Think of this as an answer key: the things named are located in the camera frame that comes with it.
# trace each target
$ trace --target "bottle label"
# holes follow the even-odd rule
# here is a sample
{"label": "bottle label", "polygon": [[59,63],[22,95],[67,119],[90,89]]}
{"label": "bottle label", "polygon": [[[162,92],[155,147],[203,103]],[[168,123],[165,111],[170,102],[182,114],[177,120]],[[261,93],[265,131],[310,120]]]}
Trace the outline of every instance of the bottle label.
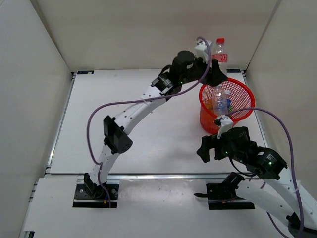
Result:
{"label": "bottle label", "polygon": [[212,55],[212,59],[218,60],[219,63],[227,63],[228,54],[214,54]]}

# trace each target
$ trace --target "purple cable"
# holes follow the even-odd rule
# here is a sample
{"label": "purple cable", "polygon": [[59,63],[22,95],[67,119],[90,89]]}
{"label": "purple cable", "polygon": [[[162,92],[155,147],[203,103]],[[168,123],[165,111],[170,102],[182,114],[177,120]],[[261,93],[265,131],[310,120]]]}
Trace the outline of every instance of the purple cable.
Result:
{"label": "purple cable", "polygon": [[[277,117],[277,115],[269,112],[268,110],[265,110],[265,109],[262,109],[262,108],[241,108],[241,109],[238,109],[238,110],[235,110],[233,112],[230,112],[227,114],[227,116],[231,115],[231,114],[234,114],[234,113],[237,113],[237,112],[240,112],[240,111],[244,111],[244,110],[257,110],[257,111],[261,111],[261,112],[264,112],[264,113],[267,113],[269,115],[271,115],[272,117],[274,117],[280,124],[281,126],[283,127],[285,133],[286,133],[286,136],[287,136],[287,139],[288,139],[288,143],[289,143],[289,148],[290,148],[290,153],[291,153],[291,173],[292,173],[292,180],[293,180],[293,185],[294,185],[294,188],[295,188],[295,193],[296,193],[296,197],[297,197],[297,200],[298,200],[298,206],[299,206],[299,213],[300,213],[300,217],[301,217],[301,220],[300,220],[300,228],[299,228],[299,231],[296,235],[296,237],[301,237],[302,236],[302,232],[304,230],[304,211],[303,211],[303,204],[302,204],[302,199],[301,199],[301,195],[299,193],[299,190],[298,190],[298,185],[297,185],[297,181],[296,181],[296,175],[295,175],[295,163],[294,163],[294,149],[293,149],[293,143],[292,143],[292,139],[291,139],[291,136],[285,126],[285,124],[282,122],[282,120],[280,118]],[[273,219],[271,219],[273,225],[275,228],[277,228],[277,225],[275,224],[275,222],[273,221]],[[277,231],[284,237],[287,237],[284,233],[282,233],[279,229],[277,229]]]}
{"label": "purple cable", "polygon": [[105,186],[102,185],[101,183],[101,180],[100,180],[100,170],[102,169],[103,167],[103,163],[102,162],[97,162],[97,160],[95,159],[95,156],[94,156],[94,153],[93,153],[93,149],[91,147],[91,143],[90,143],[90,124],[91,124],[91,121],[94,117],[94,115],[102,108],[105,108],[105,107],[108,107],[108,106],[113,106],[113,105],[120,105],[120,104],[131,104],[131,103],[142,103],[143,101],[151,101],[151,100],[158,100],[158,99],[169,99],[169,98],[172,98],[172,97],[175,97],[175,96],[180,96],[184,93],[187,93],[188,91],[192,90],[193,88],[195,88],[200,82],[203,81],[203,79],[206,77],[208,71],[209,71],[209,68],[210,68],[210,63],[211,63],[211,52],[210,52],[210,47],[207,40],[204,38],[204,37],[197,37],[197,40],[198,39],[201,39],[204,41],[205,45],[207,46],[207,51],[208,51],[208,61],[207,61],[207,66],[206,66],[206,70],[204,72],[204,74],[202,75],[202,77],[194,84],[192,85],[190,88],[186,89],[185,91],[183,92],[179,92],[179,93],[176,93],[174,95],[168,95],[168,96],[160,96],[160,97],[155,97],[155,98],[147,98],[145,100],[134,100],[134,101],[125,101],[125,102],[115,102],[115,103],[107,103],[107,104],[104,104],[104,105],[101,105],[99,107],[97,107],[92,113],[91,115],[89,116],[89,119],[88,119],[88,122],[87,122],[87,128],[86,128],[86,137],[87,137],[87,144],[88,144],[88,149],[89,149],[89,153],[90,153],[90,156],[92,158],[92,160],[94,161],[94,163],[96,165],[99,165],[99,171],[98,171],[98,182],[99,182],[99,185],[105,190],[107,196],[108,196],[108,202],[109,202],[109,207],[111,207],[111,200],[110,200],[110,195],[109,195],[109,192],[108,190],[105,188]]}

